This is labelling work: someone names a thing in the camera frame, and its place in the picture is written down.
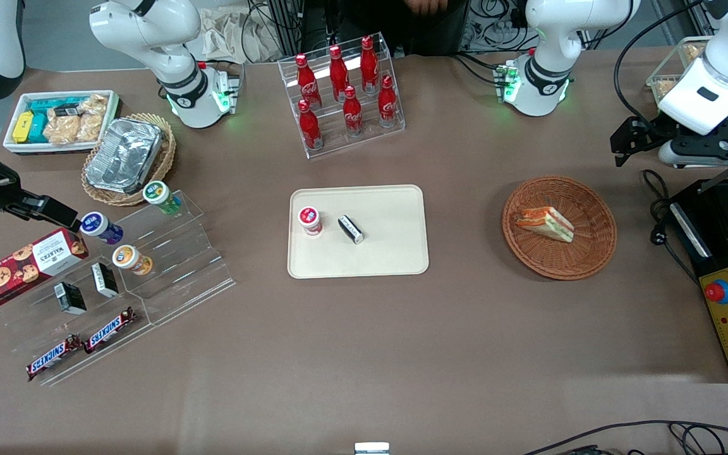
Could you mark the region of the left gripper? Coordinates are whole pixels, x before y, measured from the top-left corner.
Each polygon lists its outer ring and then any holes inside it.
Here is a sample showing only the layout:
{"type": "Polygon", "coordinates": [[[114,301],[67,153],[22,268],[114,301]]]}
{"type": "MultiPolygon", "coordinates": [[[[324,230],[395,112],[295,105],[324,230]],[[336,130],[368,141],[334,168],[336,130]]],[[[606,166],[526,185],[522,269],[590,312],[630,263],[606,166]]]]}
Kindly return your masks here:
{"type": "MultiPolygon", "coordinates": [[[[662,163],[675,166],[728,167],[728,120],[713,128],[707,135],[677,124],[676,135],[659,147],[662,163]]],[[[655,148],[651,137],[658,137],[655,127],[639,116],[627,118],[627,133],[614,133],[610,151],[616,167],[623,167],[629,158],[655,148]]]]}

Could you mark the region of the bare person hand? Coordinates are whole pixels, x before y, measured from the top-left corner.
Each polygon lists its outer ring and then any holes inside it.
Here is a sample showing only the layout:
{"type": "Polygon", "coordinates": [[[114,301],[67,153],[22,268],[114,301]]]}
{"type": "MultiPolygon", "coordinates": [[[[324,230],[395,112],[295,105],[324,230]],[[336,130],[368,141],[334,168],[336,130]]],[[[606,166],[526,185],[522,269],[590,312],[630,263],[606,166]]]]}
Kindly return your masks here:
{"type": "Polygon", "coordinates": [[[445,12],[448,9],[448,0],[405,0],[405,5],[416,16],[430,16],[445,12]]]}

